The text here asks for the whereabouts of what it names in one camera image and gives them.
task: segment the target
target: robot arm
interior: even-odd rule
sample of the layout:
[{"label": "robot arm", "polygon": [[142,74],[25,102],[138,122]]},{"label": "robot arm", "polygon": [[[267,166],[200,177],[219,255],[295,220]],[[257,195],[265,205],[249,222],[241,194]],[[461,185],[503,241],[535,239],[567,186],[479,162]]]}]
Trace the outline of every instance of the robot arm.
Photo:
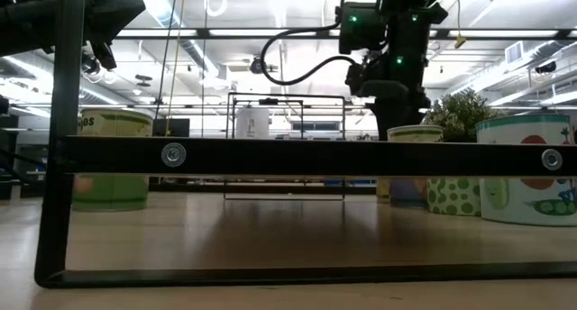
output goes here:
[{"label": "robot arm", "polygon": [[418,124],[423,119],[419,109],[430,107],[423,86],[423,74],[428,64],[431,24],[441,23],[448,13],[436,0],[377,0],[374,4],[341,0],[336,10],[336,23],[323,28],[282,32],[270,39],[261,53],[264,64],[266,50],[282,36],[298,32],[321,32],[341,25],[339,52],[367,49],[370,56],[362,64],[337,56],[323,61],[304,76],[292,81],[273,79],[266,70],[263,74],[277,85],[294,85],[336,59],[351,63],[345,84],[354,96],[374,96],[375,103],[368,107],[377,117],[379,136],[387,140],[391,127]]}]

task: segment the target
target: ceiling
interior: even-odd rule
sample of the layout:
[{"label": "ceiling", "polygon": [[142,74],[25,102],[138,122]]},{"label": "ceiling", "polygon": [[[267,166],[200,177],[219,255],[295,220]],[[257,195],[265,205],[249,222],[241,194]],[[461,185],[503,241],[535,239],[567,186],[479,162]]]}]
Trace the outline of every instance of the ceiling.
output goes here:
[{"label": "ceiling", "polygon": [[[173,0],[144,0],[148,11],[132,21],[127,29],[158,29],[155,19],[158,11],[171,6]],[[372,3],[375,0],[347,0]],[[175,12],[183,27],[188,28],[288,28],[317,27],[334,22],[334,8],[339,0],[210,0],[208,15],[206,0],[174,0]],[[577,25],[577,0],[439,0],[449,12],[448,18],[438,27],[464,29],[572,29]],[[266,40],[196,40],[196,45],[215,65],[225,66],[219,78],[201,77],[201,66],[195,62],[177,41],[116,40],[112,49],[118,68],[88,77],[95,85],[125,97],[136,104],[150,104],[162,92],[168,103],[217,105],[226,101],[232,84],[239,91],[272,92],[307,95],[348,96],[344,84],[348,68],[345,62],[334,62],[321,68],[308,80],[281,89],[268,82],[263,75],[248,71],[253,57],[261,53]],[[430,41],[429,67],[425,71],[424,87],[431,99],[451,94],[452,88],[473,79],[475,73],[504,59],[504,49],[514,41],[467,41],[460,49],[454,41]],[[41,51],[35,54],[47,60],[53,56]],[[270,47],[266,62],[279,66],[282,59],[284,79],[302,75],[323,59],[338,54],[338,40],[284,40],[279,46]],[[363,52],[352,57],[361,61]],[[563,56],[570,70],[571,57]],[[151,77],[149,87],[138,87],[136,75]],[[279,72],[272,75],[279,78]],[[498,84],[483,88],[482,93],[496,100],[529,87],[528,72],[518,72]],[[134,89],[142,92],[139,95]],[[541,97],[547,97],[546,90]],[[176,111],[186,114],[186,110]]]}]

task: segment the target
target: ceiling light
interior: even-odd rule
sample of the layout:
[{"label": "ceiling light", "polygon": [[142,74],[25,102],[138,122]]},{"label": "ceiling light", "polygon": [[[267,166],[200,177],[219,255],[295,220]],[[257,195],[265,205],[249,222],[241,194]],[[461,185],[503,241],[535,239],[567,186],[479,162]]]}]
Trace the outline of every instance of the ceiling light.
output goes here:
[{"label": "ceiling light", "polygon": [[495,110],[520,110],[520,111],[536,111],[540,110],[541,107],[538,106],[492,106],[492,109]]},{"label": "ceiling light", "polygon": [[[268,29],[268,30],[210,30],[208,31],[210,35],[214,36],[275,36],[281,32],[287,31],[286,29]],[[314,32],[302,32],[298,34],[291,34],[289,36],[315,36]]]},{"label": "ceiling light", "polygon": [[50,113],[48,113],[44,110],[41,110],[39,108],[36,108],[36,107],[26,107],[26,108],[12,107],[12,109],[14,109],[15,111],[25,112],[25,113],[33,114],[36,116],[42,116],[42,117],[49,117],[50,118]]},{"label": "ceiling light", "polygon": [[40,85],[43,86],[44,91],[52,92],[52,88],[54,87],[54,76],[51,72],[26,62],[22,62],[19,59],[15,59],[13,57],[4,57],[4,59],[7,59],[16,66],[31,72],[36,77],[36,80],[40,82]]},{"label": "ceiling light", "polygon": [[104,95],[102,95],[102,94],[98,94],[97,92],[92,91],[92,90],[90,90],[90,89],[82,88],[82,89],[80,89],[80,90],[82,90],[82,91],[84,91],[84,92],[86,92],[86,93],[88,93],[88,94],[90,94],[90,95],[92,95],[92,96],[94,96],[94,97],[96,97],[96,98],[99,98],[99,99],[107,102],[108,104],[112,104],[112,105],[117,105],[117,104],[118,104],[118,102],[116,102],[114,99],[110,99],[110,98],[108,98],[108,97],[106,97],[106,96],[104,96]]},{"label": "ceiling light", "polygon": [[553,106],[551,109],[558,111],[577,111],[577,106]]},{"label": "ceiling light", "polygon": [[502,97],[492,103],[489,103],[489,106],[498,106],[498,105],[503,105],[506,103],[510,103],[514,100],[516,100],[517,98],[520,98],[521,96],[524,96],[524,93],[516,93],[516,94],[511,94],[511,95],[507,95],[505,97]]},{"label": "ceiling light", "polygon": [[[157,20],[159,24],[164,24],[166,20],[161,20],[172,15],[172,4],[169,0],[143,0],[146,10]],[[177,14],[172,15],[172,22],[180,24],[180,18]]]},{"label": "ceiling light", "polygon": [[[495,31],[461,31],[461,36],[463,37],[502,37],[502,38],[510,38],[510,37],[553,37],[558,33],[558,31],[548,31],[548,30],[533,30],[533,31],[512,31],[512,30],[495,30]],[[459,35],[459,31],[450,31],[449,36],[457,37]]]},{"label": "ceiling light", "polygon": [[559,103],[569,102],[569,101],[572,101],[573,99],[577,99],[577,91],[567,93],[567,94],[559,94],[557,96],[553,96],[549,99],[541,101],[540,104],[545,105],[545,106],[555,105],[555,104],[559,104]]},{"label": "ceiling light", "polygon": [[206,77],[198,80],[200,85],[204,87],[229,87],[231,82],[217,77]]},{"label": "ceiling light", "polygon": [[215,11],[210,7],[210,0],[204,0],[204,2],[206,14],[211,17],[220,16],[228,7],[228,0],[220,0],[220,7],[218,7],[218,9]]},{"label": "ceiling light", "polygon": [[167,30],[167,29],[152,29],[152,30],[141,30],[141,29],[126,29],[126,30],[121,30],[118,35],[116,36],[116,38],[156,38],[156,37],[176,37],[179,36],[179,32],[180,32],[180,36],[181,37],[190,37],[190,36],[197,36],[197,31],[196,30]]}]

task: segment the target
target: black cable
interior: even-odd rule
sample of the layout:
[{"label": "black cable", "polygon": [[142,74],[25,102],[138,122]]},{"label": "black cable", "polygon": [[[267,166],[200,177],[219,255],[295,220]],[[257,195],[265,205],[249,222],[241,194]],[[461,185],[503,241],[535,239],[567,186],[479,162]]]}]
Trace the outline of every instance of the black cable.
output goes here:
[{"label": "black cable", "polygon": [[170,11],[169,32],[166,38],[166,45],[164,46],[164,57],[162,58],[162,71],[160,73],[160,89],[159,97],[156,102],[156,112],[154,113],[154,121],[159,117],[160,104],[162,103],[162,85],[164,84],[164,69],[166,68],[166,57],[169,53],[170,31],[172,31],[172,22],[174,21],[174,10],[177,7],[177,0],[172,0],[172,11]]},{"label": "black cable", "polygon": [[[343,6],[344,6],[344,0],[341,0],[341,7],[343,7]],[[308,71],[303,76],[298,77],[298,78],[293,79],[293,80],[290,80],[290,81],[277,80],[277,79],[273,78],[269,74],[269,71],[267,70],[266,63],[265,63],[264,59],[266,57],[267,50],[269,49],[270,45],[272,45],[272,43],[274,43],[276,40],[278,40],[282,37],[285,37],[287,35],[298,34],[298,33],[302,33],[302,32],[328,32],[328,31],[336,29],[337,27],[339,27],[340,24],[341,24],[341,16],[337,15],[336,16],[336,22],[332,25],[328,25],[328,26],[324,26],[324,27],[310,27],[310,28],[297,29],[297,30],[288,30],[288,31],[280,32],[279,34],[270,38],[264,44],[264,47],[262,47],[262,51],[261,51],[261,70],[262,70],[262,74],[264,75],[264,77],[266,77],[273,84],[276,84],[279,86],[291,86],[291,85],[298,84],[299,82],[309,78],[311,75],[313,75],[315,72],[317,72],[320,68],[324,67],[327,63],[337,61],[337,60],[344,60],[344,61],[350,62],[353,65],[356,64],[356,61],[349,58],[349,57],[335,56],[335,57],[326,59],[325,61],[319,63],[316,67],[312,68],[310,71]]]},{"label": "black cable", "polygon": [[14,158],[14,159],[26,161],[26,162],[28,162],[28,163],[31,163],[31,164],[34,165],[34,166],[40,166],[40,167],[46,168],[46,164],[43,163],[43,162],[41,162],[41,161],[34,160],[34,159],[30,159],[30,158],[25,157],[25,156],[23,156],[23,155],[20,155],[20,154],[17,154],[17,153],[13,153],[13,152],[10,152],[10,151],[5,150],[5,149],[2,149],[2,148],[0,148],[0,153],[8,156],[9,158]]},{"label": "black cable", "polygon": [[10,174],[13,178],[20,180],[24,184],[29,184],[29,185],[30,184],[40,184],[43,182],[43,180],[29,179],[26,176],[21,175],[16,170],[14,170],[14,168],[10,167],[7,163],[5,163],[4,160],[0,160],[0,169],[6,170],[6,172],[8,174]]}]

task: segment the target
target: ceiling pipe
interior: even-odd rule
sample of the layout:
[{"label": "ceiling pipe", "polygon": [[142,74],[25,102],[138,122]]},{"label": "ceiling pipe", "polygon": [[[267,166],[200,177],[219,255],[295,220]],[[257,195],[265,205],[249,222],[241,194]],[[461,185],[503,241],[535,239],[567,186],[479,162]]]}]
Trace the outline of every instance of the ceiling pipe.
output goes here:
[{"label": "ceiling pipe", "polygon": [[[49,87],[51,90],[54,70],[54,64],[51,61],[35,54],[33,51],[14,54],[9,58],[17,61],[16,66],[19,68],[26,69],[27,72],[32,73],[36,80],[50,82],[49,84],[46,84],[46,87]],[[106,87],[93,84],[84,79],[80,76],[80,70],[78,71],[78,76],[80,77],[80,89],[78,92],[82,95],[82,98],[79,99],[81,104],[101,104],[103,106],[111,107],[114,105],[135,104],[134,101],[116,94]],[[154,116],[154,113],[148,109],[135,109],[134,111],[147,114],[150,117]]]},{"label": "ceiling pipe", "polygon": [[475,72],[471,77],[447,89],[445,94],[455,95],[468,92],[480,92],[499,82],[515,76],[519,71],[528,70],[552,58],[553,55],[572,46],[573,41],[548,41],[524,48],[520,61],[508,64],[505,58]]},{"label": "ceiling pipe", "polygon": [[[186,28],[178,12],[174,12],[172,18],[172,3],[170,0],[143,0],[146,4],[146,10],[156,20],[156,22],[165,28],[177,30],[179,27]],[[177,40],[180,47],[190,56],[199,68],[204,67],[206,78],[217,78],[221,71],[220,68],[203,52],[200,46],[194,40]]]},{"label": "ceiling pipe", "polygon": [[562,74],[562,75],[560,75],[560,76],[556,76],[555,78],[551,78],[551,79],[549,79],[549,80],[546,80],[546,81],[544,81],[544,82],[542,82],[542,83],[535,83],[534,86],[529,87],[529,88],[524,89],[524,90],[521,90],[521,91],[518,92],[518,93],[511,94],[511,95],[502,97],[501,99],[498,99],[498,100],[492,102],[490,105],[491,105],[491,106],[503,105],[503,104],[505,104],[505,103],[509,103],[509,102],[512,102],[512,101],[514,101],[514,100],[516,100],[516,99],[519,99],[519,98],[522,97],[522,96],[526,96],[526,95],[529,95],[529,94],[533,94],[533,93],[537,92],[537,91],[540,90],[540,89],[553,86],[553,85],[555,85],[555,84],[558,84],[559,82],[565,81],[565,80],[567,80],[567,79],[575,78],[575,77],[577,77],[577,70],[569,71],[569,72],[564,73],[564,74]]},{"label": "ceiling pipe", "polygon": [[[43,57],[40,57],[33,52],[25,52],[14,54],[10,58],[15,59],[21,63],[21,66],[33,66],[37,73],[42,73],[43,75],[34,74],[34,70],[27,70],[32,72],[37,79],[46,78],[48,81],[52,81],[52,72],[54,70],[54,64]],[[97,84],[92,84],[88,80],[80,76],[80,70],[78,71],[78,76],[80,77],[80,88],[87,97],[83,98],[81,101],[85,103],[108,103],[108,104],[134,104],[133,101],[126,99],[125,97],[116,94],[115,92],[99,86]]]}]

